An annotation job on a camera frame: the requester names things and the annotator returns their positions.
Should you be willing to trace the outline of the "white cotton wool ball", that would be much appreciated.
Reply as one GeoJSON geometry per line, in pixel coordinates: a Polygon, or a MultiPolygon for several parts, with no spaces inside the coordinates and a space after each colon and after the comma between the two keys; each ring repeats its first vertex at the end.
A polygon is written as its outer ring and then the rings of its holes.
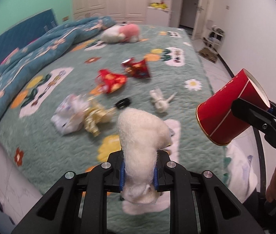
{"type": "Polygon", "coordinates": [[[157,151],[172,143],[168,125],[156,115],[135,108],[123,110],[117,120],[124,155],[122,197],[133,204],[153,204],[160,194],[153,185],[157,151]]]}

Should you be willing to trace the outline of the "red cylindrical paper tube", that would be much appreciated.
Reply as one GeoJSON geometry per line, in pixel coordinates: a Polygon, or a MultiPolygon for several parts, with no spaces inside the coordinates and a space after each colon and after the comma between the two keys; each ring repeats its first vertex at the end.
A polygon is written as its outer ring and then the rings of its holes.
{"type": "Polygon", "coordinates": [[[269,99],[259,82],[246,69],[242,69],[196,109],[198,124],[216,145],[228,145],[250,126],[233,115],[232,103],[238,98],[265,111],[270,108],[269,99]]]}

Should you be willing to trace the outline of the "red snack wrapper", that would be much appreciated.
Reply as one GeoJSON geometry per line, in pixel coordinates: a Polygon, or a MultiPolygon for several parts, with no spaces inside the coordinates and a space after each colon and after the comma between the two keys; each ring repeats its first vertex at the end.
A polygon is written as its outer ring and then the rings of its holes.
{"type": "Polygon", "coordinates": [[[135,61],[134,58],[129,58],[121,63],[125,72],[134,78],[149,79],[151,77],[146,64],[146,60],[135,61]]]}

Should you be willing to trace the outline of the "crumpled cream yellow wrapper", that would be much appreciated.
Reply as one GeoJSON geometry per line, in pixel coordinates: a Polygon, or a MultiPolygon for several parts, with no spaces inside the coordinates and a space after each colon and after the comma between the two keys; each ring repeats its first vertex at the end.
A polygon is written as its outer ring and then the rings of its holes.
{"type": "Polygon", "coordinates": [[[83,111],[84,129],[91,133],[93,137],[98,136],[100,134],[98,124],[109,123],[113,119],[115,112],[115,107],[105,108],[95,97],[88,98],[88,107],[83,111]]]}

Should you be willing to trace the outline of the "black hair scrunchie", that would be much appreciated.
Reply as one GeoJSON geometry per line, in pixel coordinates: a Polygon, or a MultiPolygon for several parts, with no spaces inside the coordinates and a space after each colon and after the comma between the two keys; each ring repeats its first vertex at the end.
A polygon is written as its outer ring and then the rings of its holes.
{"type": "Polygon", "coordinates": [[[114,106],[117,109],[121,110],[121,109],[128,107],[130,104],[131,104],[130,98],[124,98],[124,99],[119,100],[114,106]]]}

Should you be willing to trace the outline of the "crumpled clear plastic bag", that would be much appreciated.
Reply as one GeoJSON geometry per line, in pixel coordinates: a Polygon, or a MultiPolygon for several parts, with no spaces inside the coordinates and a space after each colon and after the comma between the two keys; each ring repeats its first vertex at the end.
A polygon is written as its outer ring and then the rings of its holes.
{"type": "Polygon", "coordinates": [[[84,111],[90,106],[82,95],[68,95],[56,108],[51,123],[61,135],[71,134],[81,129],[84,111]]]}

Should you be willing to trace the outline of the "white coiled shoelace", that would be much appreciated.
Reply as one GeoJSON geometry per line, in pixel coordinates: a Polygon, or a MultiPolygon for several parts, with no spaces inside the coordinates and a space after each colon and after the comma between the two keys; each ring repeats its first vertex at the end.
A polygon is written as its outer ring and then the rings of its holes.
{"type": "Polygon", "coordinates": [[[170,106],[170,101],[174,99],[177,92],[174,92],[169,98],[165,99],[161,89],[157,88],[154,90],[150,90],[149,92],[151,97],[151,102],[154,105],[156,111],[158,113],[164,113],[168,110],[170,106]]]}

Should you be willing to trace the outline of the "brown door mat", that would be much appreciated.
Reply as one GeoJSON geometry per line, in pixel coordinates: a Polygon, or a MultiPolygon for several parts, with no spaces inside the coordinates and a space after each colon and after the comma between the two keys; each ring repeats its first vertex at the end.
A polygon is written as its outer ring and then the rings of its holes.
{"type": "Polygon", "coordinates": [[[217,54],[215,54],[214,52],[212,52],[209,48],[205,47],[202,48],[198,54],[203,57],[204,59],[212,62],[212,63],[216,63],[218,56],[217,54]]]}

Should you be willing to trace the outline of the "red gold fabric pouch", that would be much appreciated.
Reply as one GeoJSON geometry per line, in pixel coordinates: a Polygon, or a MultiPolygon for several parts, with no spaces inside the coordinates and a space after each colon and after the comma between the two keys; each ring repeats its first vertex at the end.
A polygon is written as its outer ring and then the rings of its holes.
{"type": "Polygon", "coordinates": [[[107,69],[101,69],[98,72],[98,76],[95,79],[96,84],[100,87],[100,91],[106,94],[111,94],[127,82],[127,76],[123,74],[115,74],[107,69]]]}

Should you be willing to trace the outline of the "white shoe rack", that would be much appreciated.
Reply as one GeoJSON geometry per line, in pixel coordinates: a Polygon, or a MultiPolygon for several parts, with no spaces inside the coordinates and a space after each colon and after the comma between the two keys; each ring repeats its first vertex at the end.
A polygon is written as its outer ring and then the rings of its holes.
{"type": "Polygon", "coordinates": [[[207,37],[205,38],[206,47],[209,50],[211,50],[211,52],[218,54],[218,51],[221,49],[221,46],[223,45],[224,39],[225,31],[222,28],[213,25],[207,37]]]}

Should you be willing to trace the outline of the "pink white plush toy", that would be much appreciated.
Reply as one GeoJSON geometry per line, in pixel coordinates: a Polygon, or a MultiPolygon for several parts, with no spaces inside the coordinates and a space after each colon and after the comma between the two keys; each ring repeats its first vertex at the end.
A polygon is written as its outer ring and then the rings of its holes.
{"type": "Polygon", "coordinates": [[[141,40],[140,28],[136,24],[114,25],[105,30],[100,36],[104,43],[136,43],[141,40]]]}

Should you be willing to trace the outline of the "white door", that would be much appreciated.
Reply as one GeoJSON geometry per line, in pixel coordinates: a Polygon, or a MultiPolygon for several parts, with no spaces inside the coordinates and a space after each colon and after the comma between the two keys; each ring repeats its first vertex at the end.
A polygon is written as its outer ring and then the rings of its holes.
{"type": "Polygon", "coordinates": [[[213,0],[198,0],[192,40],[201,39],[206,28],[206,22],[212,7],[213,0]]]}

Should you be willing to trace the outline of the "blue floral quilt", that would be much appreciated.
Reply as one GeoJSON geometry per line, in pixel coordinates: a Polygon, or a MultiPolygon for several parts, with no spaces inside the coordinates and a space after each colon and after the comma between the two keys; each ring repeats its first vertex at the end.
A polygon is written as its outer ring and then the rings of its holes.
{"type": "Polygon", "coordinates": [[[72,45],[89,40],[115,24],[111,17],[101,16],[59,25],[0,65],[0,119],[14,97],[41,69],[72,45]]]}

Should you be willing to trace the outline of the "yellow item on shelf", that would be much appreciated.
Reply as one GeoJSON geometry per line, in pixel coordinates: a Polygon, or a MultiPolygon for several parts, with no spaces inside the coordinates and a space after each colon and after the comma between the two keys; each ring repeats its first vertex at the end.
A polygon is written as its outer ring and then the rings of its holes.
{"type": "Polygon", "coordinates": [[[149,7],[154,8],[154,9],[158,9],[158,10],[168,10],[168,6],[166,5],[166,3],[150,3],[149,7]]]}

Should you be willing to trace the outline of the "blue quilted headboard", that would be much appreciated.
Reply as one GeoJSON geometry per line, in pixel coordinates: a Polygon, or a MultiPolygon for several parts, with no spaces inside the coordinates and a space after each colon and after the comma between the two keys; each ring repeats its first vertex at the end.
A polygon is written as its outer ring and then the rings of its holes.
{"type": "Polygon", "coordinates": [[[52,9],[31,16],[0,35],[0,62],[16,48],[23,48],[58,25],[52,9]]]}

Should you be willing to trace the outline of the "white wardrobe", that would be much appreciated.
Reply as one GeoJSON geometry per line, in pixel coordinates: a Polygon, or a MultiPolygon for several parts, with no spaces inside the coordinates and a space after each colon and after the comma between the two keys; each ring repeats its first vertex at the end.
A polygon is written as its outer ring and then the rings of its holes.
{"type": "Polygon", "coordinates": [[[117,23],[149,24],[168,27],[169,0],[73,0],[75,20],[92,16],[110,16],[117,23]],[[149,7],[150,3],[166,3],[168,10],[149,7]]]}

